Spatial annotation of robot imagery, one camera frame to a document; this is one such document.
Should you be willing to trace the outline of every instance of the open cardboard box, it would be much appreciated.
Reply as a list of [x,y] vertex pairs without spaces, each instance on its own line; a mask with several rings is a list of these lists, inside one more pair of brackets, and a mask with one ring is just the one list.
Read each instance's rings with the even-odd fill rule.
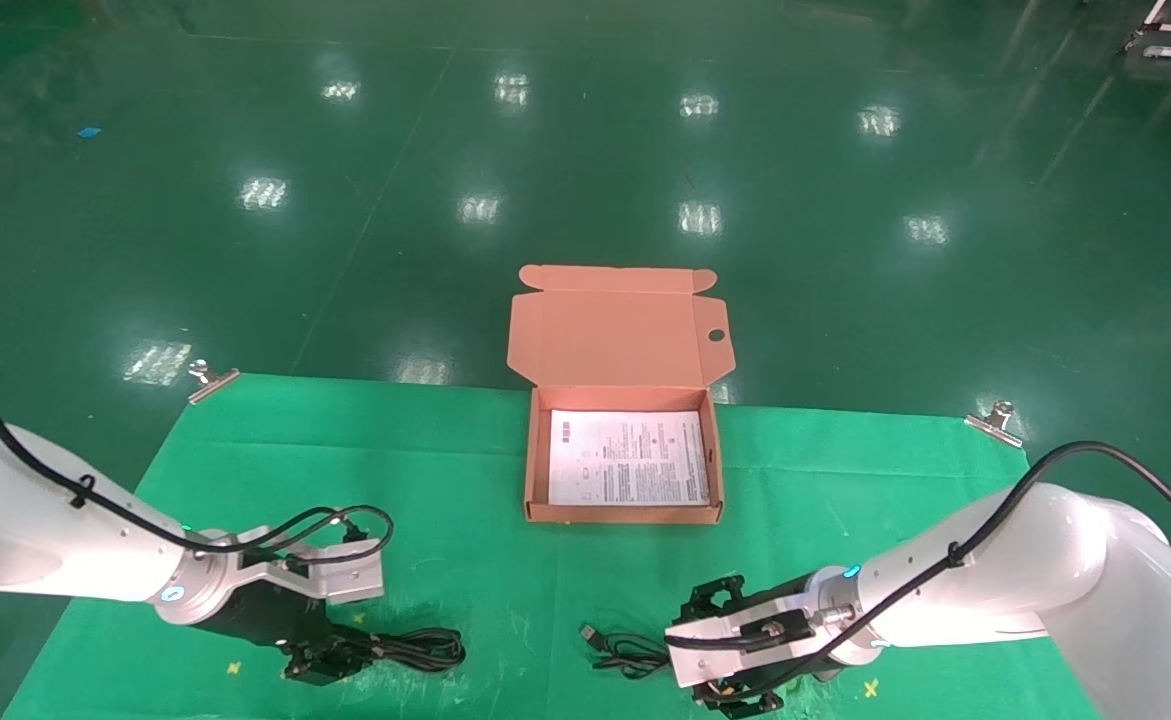
[[[533,523],[713,524],[723,515],[723,452],[708,384],[737,368],[727,304],[698,297],[712,270],[526,265],[518,279],[508,363],[535,383],[523,508]],[[700,414],[708,479],[704,506],[549,503],[553,410]]]

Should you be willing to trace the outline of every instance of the white paper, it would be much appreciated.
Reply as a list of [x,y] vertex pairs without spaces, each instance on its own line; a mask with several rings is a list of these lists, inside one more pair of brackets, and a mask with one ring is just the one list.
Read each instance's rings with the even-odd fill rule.
[[550,505],[708,505],[694,410],[549,418]]

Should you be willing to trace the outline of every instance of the metal bracket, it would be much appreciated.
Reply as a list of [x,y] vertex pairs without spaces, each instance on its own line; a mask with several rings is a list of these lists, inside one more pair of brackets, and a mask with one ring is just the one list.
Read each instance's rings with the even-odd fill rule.
[[1000,400],[993,404],[992,410],[989,410],[989,413],[984,418],[968,414],[963,420],[964,423],[972,425],[973,428],[981,430],[981,432],[988,437],[1000,439],[1000,441],[1007,443],[1009,446],[1020,447],[1023,445],[1023,439],[1007,432],[1007,420],[1011,420],[1011,416],[1015,413],[1015,407],[1011,406],[1009,402]]
[[206,400],[218,389],[225,388],[227,384],[237,380],[239,375],[238,368],[231,369],[225,375],[213,373],[205,359],[196,359],[193,363],[189,363],[189,373],[198,378],[198,384],[201,386],[189,397],[189,405],[198,405],[200,402]]

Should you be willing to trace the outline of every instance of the box lid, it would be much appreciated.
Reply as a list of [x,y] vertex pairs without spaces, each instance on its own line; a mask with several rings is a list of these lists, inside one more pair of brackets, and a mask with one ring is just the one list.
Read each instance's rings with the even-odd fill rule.
[[737,368],[713,270],[526,265],[509,366],[541,388],[706,388]]

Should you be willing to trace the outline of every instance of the green floor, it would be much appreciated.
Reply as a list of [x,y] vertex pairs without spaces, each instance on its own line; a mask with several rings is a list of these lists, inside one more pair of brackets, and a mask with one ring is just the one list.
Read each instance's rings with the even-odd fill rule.
[[[185,345],[523,388],[518,266],[708,266],[723,402],[1007,398],[1030,455],[1107,439],[1171,482],[1171,61],[1114,55],[1143,12],[0,1],[0,409],[133,486]],[[1101,462],[1059,479],[1171,536]],[[0,596],[0,712],[62,606]]]

